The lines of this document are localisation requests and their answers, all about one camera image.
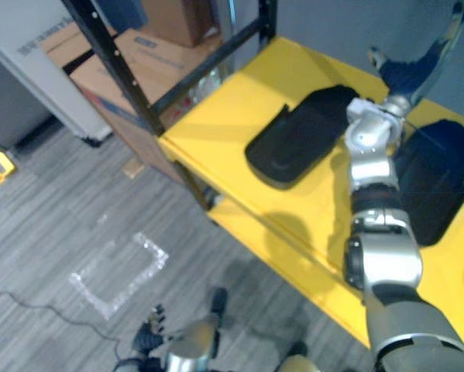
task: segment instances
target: shelf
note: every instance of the shelf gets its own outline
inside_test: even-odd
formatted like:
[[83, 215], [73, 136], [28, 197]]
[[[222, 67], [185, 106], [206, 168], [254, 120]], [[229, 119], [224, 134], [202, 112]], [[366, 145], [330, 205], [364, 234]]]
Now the shelf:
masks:
[[321, 264], [292, 250], [284, 240], [232, 200], [225, 198], [208, 215], [239, 242], [249, 247], [303, 296], [314, 302], [364, 345], [369, 346], [364, 307], [352, 289], [340, 283]]
[[[343, 142], [339, 141], [316, 168], [288, 191], [271, 188], [260, 181], [249, 169], [244, 155], [247, 143], [283, 104], [294, 107], [311, 91], [334, 84], [353, 87], [361, 96], [376, 102], [387, 93], [378, 77], [277, 37], [252, 62], [164, 133], [160, 144], [169, 157], [200, 175], [249, 215], [251, 221], [257, 222], [250, 223], [251, 226], [257, 229], [262, 226], [279, 237], [289, 254], [321, 265], [333, 285], [346, 288], [341, 267], [351, 213], [349, 158]], [[409, 120], [415, 126], [422, 126], [443, 118], [464, 125], [464, 117], [426, 100], [412, 112]], [[232, 223], [218, 223], [237, 239], [246, 239]], [[245, 244], [263, 258], [258, 246]], [[464, 339], [464, 206], [442, 241], [422, 253], [424, 278], [419, 292], [438, 305]], [[281, 263], [276, 263], [277, 260], [270, 257], [265, 261], [278, 267]], [[303, 282], [316, 279], [299, 276], [294, 261], [276, 270], [317, 303], [315, 294], [302, 289], [306, 285]], [[346, 296], [352, 296], [351, 300], [346, 299], [351, 304], [359, 301], [357, 294], [350, 290]], [[365, 330], [362, 333], [359, 327], [361, 321], [357, 323], [356, 317], [350, 315], [354, 312], [359, 318], [362, 309], [351, 305], [343, 309], [345, 318], [338, 315], [337, 318], [333, 314], [339, 310], [327, 310], [336, 306], [345, 307], [333, 302], [322, 308], [366, 342]]]

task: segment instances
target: floor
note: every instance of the floor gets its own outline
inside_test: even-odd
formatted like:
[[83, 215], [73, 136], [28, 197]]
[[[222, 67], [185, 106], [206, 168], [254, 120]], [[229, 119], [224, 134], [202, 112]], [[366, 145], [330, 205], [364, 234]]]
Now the floor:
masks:
[[[94, 323], [122, 339], [126, 356], [152, 306], [162, 303], [166, 329], [179, 329], [203, 315], [211, 289], [223, 285], [229, 308], [213, 369], [273, 371], [303, 339], [324, 372], [370, 370], [364, 346], [212, 224], [187, 190], [154, 169], [128, 179], [121, 168], [131, 157], [115, 137], [93, 149], [63, 128], [16, 155], [19, 171], [0, 187], [0, 291]], [[119, 264], [103, 261], [89, 285], [115, 297], [141, 270], [142, 247], [130, 243], [137, 233], [169, 258], [106, 320], [69, 277], [111, 257]], [[112, 370], [112, 347], [89, 328], [0, 297], [0, 371]]]

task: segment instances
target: cardboard box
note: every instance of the cardboard box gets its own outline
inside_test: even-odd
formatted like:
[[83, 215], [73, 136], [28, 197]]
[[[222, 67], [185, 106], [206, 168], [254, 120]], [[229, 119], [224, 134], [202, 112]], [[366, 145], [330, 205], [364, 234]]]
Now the cardboard box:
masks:
[[[220, 42], [219, 36], [213, 36], [195, 48], [186, 48], [133, 29], [115, 39], [139, 86], [152, 103], [196, 68]], [[135, 110], [97, 56], [85, 61], [71, 78], [89, 99], [95, 99], [96, 104], [130, 122], [139, 123]], [[162, 115], [167, 127], [177, 119], [178, 112], [186, 109], [188, 102], [184, 98], [179, 103], [177, 112]]]
[[[137, 37], [140, 38], [137, 39], [139, 41], [138, 43], [135, 43], [135, 41], [130, 42], [130, 40], [134, 40], [134, 38]], [[220, 36], [208, 38], [200, 46], [191, 51], [188, 48], [174, 46], [164, 40], [159, 40], [156, 37], [148, 36], [146, 33], [138, 33], [133, 30], [127, 31], [126, 35], [124, 33], [124, 35], [116, 39], [115, 42], [122, 51], [129, 66], [132, 68], [132, 72], [139, 83], [146, 87], [143, 88], [145, 93], [148, 93], [148, 90], [152, 91], [151, 87], [153, 86], [153, 82], [150, 80], [150, 77], [156, 74], [156, 78], [160, 82], [157, 84], [157, 94], [154, 95], [154, 93], [152, 93], [149, 96], [151, 102], [154, 102], [168, 91], [175, 82], [180, 80], [187, 71], [194, 68], [211, 51], [217, 48], [221, 43], [221, 38]], [[149, 47], [153, 44], [161, 47], [166, 46], [166, 48], [163, 49], [166, 50], [168, 54], [161, 53], [161, 48]], [[154, 166], [175, 181], [181, 182], [180, 176], [163, 154], [156, 139], [149, 132], [136, 125], [139, 118], [135, 110], [133, 110], [128, 101], [123, 98], [121, 90], [112, 80], [99, 58], [92, 55], [91, 45], [85, 39], [76, 24], [73, 23], [68, 28], [53, 34], [50, 38], [42, 42], [41, 47], [51, 60], [63, 70], [67, 69], [65, 67], [78, 64], [79, 59], [81, 60], [83, 58], [82, 56], [89, 53], [90, 56], [88, 60], [82, 65], [77, 66], [77, 70], [72, 73], [70, 77], [74, 78], [73, 80], [76, 85], [111, 126], [113, 132], [132, 149], [142, 162]], [[168, 60], [173, 61], [176, 65], [185, 64], [185, 68], [177, 69], [179, 71], [178, 74], [174, 74], [169, 80], [164, 80], [161, 77], [157, 77], [158, 73], [143, 68], [145, 64], [140, 60], [137, 62], [135, 57], [133, 57], [133, 55], [137, 56], [138, 53], [141, 53], [142, 50], [153, 53], [153, 58], [148, 59], [147, 63], [155, 60], [159, 61], [161, 64], [161, 61]], [[151, 64], [153, 65], [153, 69], [160, 65], [155, 63]], [[164, 126], [169, 128], [191, 107], [192, 101], [190, 98], [188, 96], [183, 97], [161, 115], [160, 118]]]
[[[112, 27], [108, 27], [108, 31], [110, 35], [116, 36]], [[94, 55], [91, 44], [75, 22], [45, 39], [40, 47], [67, 74]]]
[[141, 0], [151, 30], [159, 37], [192, 47], [212, 27], [209, 0]]

